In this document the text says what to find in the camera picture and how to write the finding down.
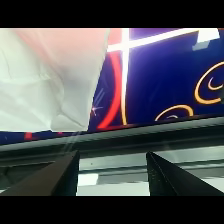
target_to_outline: white cloth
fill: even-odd
[[[109,29],[0,29],[0,131],[88,129]]]

